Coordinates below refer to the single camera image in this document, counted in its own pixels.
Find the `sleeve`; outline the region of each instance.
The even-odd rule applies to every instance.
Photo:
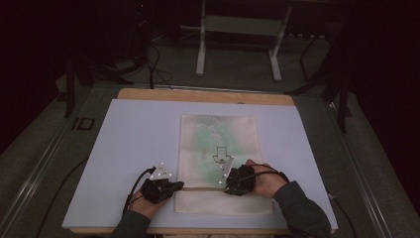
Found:
[[[127,210],[112,232],[112,238],[144,238],[151,220],[138,212]]]
[[[279,189],[274,199],[292,234],[297,237],[331,237],[331,224],[324,210],[305,195],[296,181]]]

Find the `table leg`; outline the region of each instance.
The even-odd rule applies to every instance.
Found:
[[[271,63],[271,70],[272,70],[272,75],[274,77],[274,81],[281,81],[280,68],[278,66],[278,61],[277,61],[277,53],[278,53],[278,49],[280,48],[281,40],[284,37],[284,31],[286,30],[287,21],[290,17],[290,12],[291,12],[291,6],[287,7],[282,24],[280,25],[280,29],[278,29],[277,41],[275,43],[274,48],[268,51],[269,61]]]
[[[200,50],[198,51],[197,69],[195,74],[204,74],[204,63],[206,60],[206,0],[201,1],[201,26],[200,26]]]

